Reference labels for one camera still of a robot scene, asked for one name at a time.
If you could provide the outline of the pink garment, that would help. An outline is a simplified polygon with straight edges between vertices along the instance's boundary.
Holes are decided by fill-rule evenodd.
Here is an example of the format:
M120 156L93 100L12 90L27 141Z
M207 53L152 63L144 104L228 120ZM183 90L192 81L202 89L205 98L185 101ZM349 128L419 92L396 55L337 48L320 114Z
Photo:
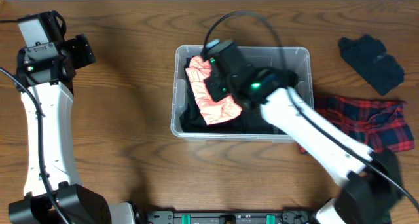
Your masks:
M232 96L225 96L216 102L208 92L204 80L212 72L209 60L204 61L201 56L194 56L190 59L185 72L189 78L194 100L207 125L227 122L241 115L242 108L234 102Z

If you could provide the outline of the dark pants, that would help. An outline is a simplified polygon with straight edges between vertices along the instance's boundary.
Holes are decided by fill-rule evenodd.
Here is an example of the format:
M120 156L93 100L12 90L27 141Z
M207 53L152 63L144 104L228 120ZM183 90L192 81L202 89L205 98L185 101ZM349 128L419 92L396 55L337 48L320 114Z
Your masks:
M184 70L189 66L191 58L187 59ZM240 116L227 122L207 125L200 110L194 100L189 78L185 72L187 82L187 108L179 117L181 127L184 132L204 132L204 133L235 133L235 129L240 123Z

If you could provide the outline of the green cloth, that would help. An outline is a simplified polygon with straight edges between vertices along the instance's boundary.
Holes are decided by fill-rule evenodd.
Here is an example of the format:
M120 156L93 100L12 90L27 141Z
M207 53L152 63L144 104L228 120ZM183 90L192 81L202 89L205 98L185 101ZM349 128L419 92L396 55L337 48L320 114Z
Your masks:
M278 76L280 78L280 86L284 88L294 88L299 83L299 77L294 71L288 69L279 70Z

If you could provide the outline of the red black plaid shirt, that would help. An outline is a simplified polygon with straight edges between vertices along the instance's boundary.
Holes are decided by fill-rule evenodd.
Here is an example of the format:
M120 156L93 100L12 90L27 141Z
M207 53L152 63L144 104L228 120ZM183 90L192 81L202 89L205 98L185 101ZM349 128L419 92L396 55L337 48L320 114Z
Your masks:
M376 152L414 149L414 136L404 118L403 101L316 96L315 110L351 138Z

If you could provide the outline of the black taped garment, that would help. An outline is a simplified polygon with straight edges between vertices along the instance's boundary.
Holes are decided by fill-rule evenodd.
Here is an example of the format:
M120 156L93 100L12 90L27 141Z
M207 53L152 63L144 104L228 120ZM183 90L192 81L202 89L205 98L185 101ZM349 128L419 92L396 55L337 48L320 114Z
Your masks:
M260 106L258 104L243 107L243 111L240 114L240 123L234 132L236 134L286 135L283 130L263 119Z

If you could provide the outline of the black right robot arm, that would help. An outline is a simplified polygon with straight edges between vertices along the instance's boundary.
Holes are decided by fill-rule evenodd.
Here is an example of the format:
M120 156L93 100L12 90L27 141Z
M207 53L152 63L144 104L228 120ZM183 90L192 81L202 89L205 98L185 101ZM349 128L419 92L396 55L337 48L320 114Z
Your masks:
M381 223L402 196L399 161L389 149L377 153L340 131L297 93L297 74L280 66L255 67L234 41L214 40L202 55L212 72L206 85L214 100L230 95L244 109L258 107L261 117L291 136L341 187L314 214L316 223Z

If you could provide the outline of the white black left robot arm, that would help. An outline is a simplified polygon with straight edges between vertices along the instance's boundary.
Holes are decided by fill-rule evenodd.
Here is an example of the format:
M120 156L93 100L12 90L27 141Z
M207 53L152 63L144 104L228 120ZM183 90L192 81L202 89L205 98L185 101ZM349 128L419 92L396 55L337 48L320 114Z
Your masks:
M66 39L55 10L16 20L25 46L11 75L27 119L24 197L9 204L12 223L139 223L131 202L109 204L83 186L75 163L71 112L76 71L96 59L85 35Z

